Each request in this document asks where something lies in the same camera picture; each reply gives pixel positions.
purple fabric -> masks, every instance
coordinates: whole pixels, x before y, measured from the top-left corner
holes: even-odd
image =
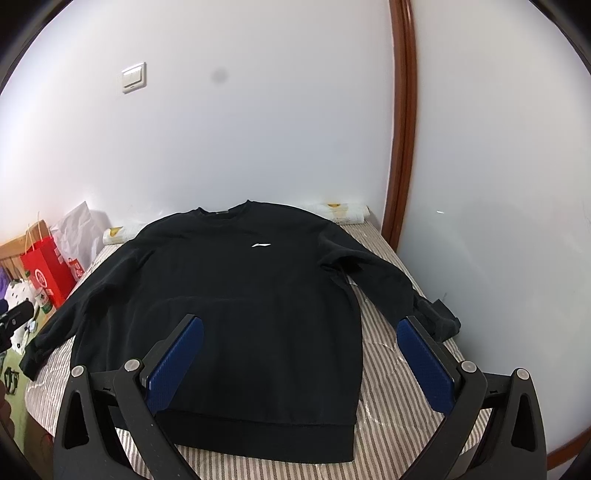
[[[4,295],[6,295],[6,290],[8,289],[9,283],[10,278],[8,278],[8,275],[6,275],[4,269],[0,267],[0,299],[3,299]]]

mattress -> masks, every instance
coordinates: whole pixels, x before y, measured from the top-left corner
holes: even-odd
[[[396,253],[369,223],[343,227],[360,243],[395,264],[422,293]],[[117,250],[105,247],[77,287],[102,261]],[[395,480],[402,476],[427,444],[443,416],[427,403],[396,343],[394,329],[353,285],[361,306],[363,378],[357,407],[354,459],[347,463],[302,464],[261,460],[178,446],[180,453],[203,480]],[[61,398],[70,371],[74,339],[56,349],[37,380],[25,393],[29,413],[50,434],[55,435]],[[462,360],[453,339],[446,342],[450,352]],[[464,451],[476,446],[484,432],[488,412],[481,411]],[[147,478],[145,466],[129,432],[118,435],[133,469]]]

white paper bag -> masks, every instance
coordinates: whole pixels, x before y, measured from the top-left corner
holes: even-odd
[[[104,247],[103,232],[90,215],[86,202],[52,226],[50,232],[76,279],[82,277]]]

blue gripper pad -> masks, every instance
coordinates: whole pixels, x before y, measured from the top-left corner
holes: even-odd
[[[195,317],[166,352],[148,379],[146,405],[156,415],[170,405],[203,344],[203,322]]]
[[[408,320],[396,327],[398,347],[431,408],[449,415],[454,406],[453,380]]]

sweatshirt sleeve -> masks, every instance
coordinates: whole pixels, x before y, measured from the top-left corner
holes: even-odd
[[[147,256],[149,252],[138,250],[130,242],[101,263],[27,345],[20,363],[22,372],[34,380],[52,351],[76,334],[85,319],[89,303],[125,284]]]
[[[435,341],[456,335],[460,322],[437,300],[429,302],[414,289],[396,265],[365,248],[341,227],[330,222],[318,239],[319,264],[347,274],[396,328],[403,318],[414,315]]]

